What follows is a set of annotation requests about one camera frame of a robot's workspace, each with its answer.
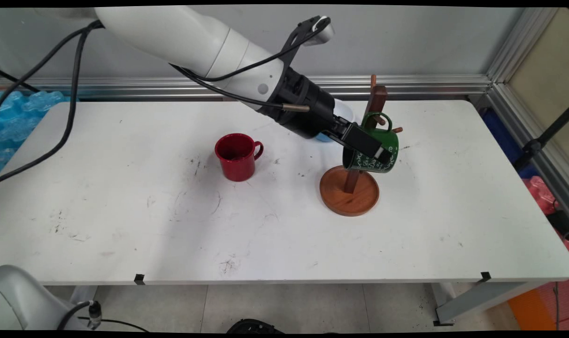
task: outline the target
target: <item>green mug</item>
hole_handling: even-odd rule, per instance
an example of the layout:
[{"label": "green mug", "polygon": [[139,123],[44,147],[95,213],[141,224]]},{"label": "green mug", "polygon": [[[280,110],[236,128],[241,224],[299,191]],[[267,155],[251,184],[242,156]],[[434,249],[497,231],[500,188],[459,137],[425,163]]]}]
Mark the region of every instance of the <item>green mug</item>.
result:
[{"label": "green mug", "polygon": [[[368,121],[368,118],[374,115],[380,115],[387,119],[387,130],[366,128],[366,122]],[[347,170],[356,169],[362,171],[372,171],[373,173],[388,173],[393,168],[399,152],[399,139],[397,137],[397,134],[391,130],[391,119],[383,113],[369,112],[364,116],[361,127],[364,129],[364,132],[381,141],[381,146],[391,153],[391,157],[386,163],[381,163],[373,158],[365,156],[356,150],[343,148],[343,167],[345,167]]]}]

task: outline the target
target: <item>red mug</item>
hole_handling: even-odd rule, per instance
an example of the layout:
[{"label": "red mug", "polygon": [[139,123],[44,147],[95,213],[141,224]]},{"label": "red mug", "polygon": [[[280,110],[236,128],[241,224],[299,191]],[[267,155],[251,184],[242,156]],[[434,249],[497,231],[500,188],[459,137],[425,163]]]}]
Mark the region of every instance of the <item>red mug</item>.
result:
[{"label": "red mug", "polygon": [[[253,155],[257,146],[259,151]],[[263,144],[254,142],[243,133],[231,133],[216,142],[214,151],[220,159],[224,176],[231,181],[242,182],[255,172],[255,160],[263,153]]]}]

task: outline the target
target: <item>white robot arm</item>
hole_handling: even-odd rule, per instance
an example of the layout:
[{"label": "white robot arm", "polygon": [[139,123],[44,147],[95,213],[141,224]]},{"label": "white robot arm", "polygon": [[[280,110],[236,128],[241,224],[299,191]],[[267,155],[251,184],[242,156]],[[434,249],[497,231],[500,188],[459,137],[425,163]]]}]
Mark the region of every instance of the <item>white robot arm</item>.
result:
[{"label": "white robot arm", "polygon": [[[282,55],[276,58],[222,22],[188,6],[95,7],[94,14],[83,8],[35,11],[70,18],[79,13],[82,17],[95,16],[132,47],[169,62],[201,85],[212,82],[304,138],[323,132],[380,162],[386,163],[391,156],[357,124],[334,115],[332,96],[290,67],[301,41],[306,46],[319,45],[334,36],[328,17],[315,16],[299,23],[279,53]],[[272,59],[243,71],[267,58]],[[225,77],[238,70],[241,72]]]},{"label": "white robot arm", "polygon": [[[202,77],[231,73],[272,55],[221,21],[188,6],[96,7],[95,13],[108,31],[128,45]],[[267,102],[282,71],[283,62],[276,59],[214,85]]]}]

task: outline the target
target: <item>wooden base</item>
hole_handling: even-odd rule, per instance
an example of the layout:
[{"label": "wooden base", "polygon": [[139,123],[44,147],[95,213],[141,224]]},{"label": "wooden base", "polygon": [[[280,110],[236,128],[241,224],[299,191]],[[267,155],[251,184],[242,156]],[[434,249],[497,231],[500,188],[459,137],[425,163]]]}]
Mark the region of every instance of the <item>wooden base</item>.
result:
[{"label": "wooden base", "polygon": [[360,171],[353,194],[343,191],[348,171],[342,165],[329,169],[320,180],[324,204],[343,216],[360,216],[378,201],[378,184],[366,171]]}]

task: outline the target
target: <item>metal frame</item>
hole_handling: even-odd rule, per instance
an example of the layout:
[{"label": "metal frame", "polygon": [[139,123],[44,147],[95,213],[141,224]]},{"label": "metal frame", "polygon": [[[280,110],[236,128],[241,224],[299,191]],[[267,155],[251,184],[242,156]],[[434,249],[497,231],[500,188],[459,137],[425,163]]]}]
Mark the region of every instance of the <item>metal frame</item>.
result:
[{"label": "metal frame", "polygon": [[74,288],[69,302],[76,305],[79,302],[93,300],[95,299],[96,289],[96,285],[78,285]]},{"label": "metal frame", "polygon": [[[487,92],[486,98],[520,146],[544,132],[545,128],[538,124],[531,111],[521,103],[507,85],[494,84]],[[551,140],[531,160],[531,163],[569,217],[569,159]]]},{"label": "metal frame", "polygon": [[543,284],[546,282],[482,282],[456,297],[450,283],[433,283],[438,324],[453,324],[461,317],[485,311]]},{"label": "metal frame", "polygon": [[558,7],[525,8],[487,70],[492,83],[507,83],[558,11]]},{"label": "metal frame", "polygon": [[[370,95],[370,76],[308,77],[336,98],[362,100]],[[59,90],[68,95],[70,79],[31,79],[40,90]],[[389,99],[433,99],[482,95],[489,84],[484,75],[378,76],[377,83],[387,86]],[[0,79],[0,87],[10,82]],[[82,78],[78,97],[84,100],[222,100],[222,95],[182,77],[154,79]]]}]

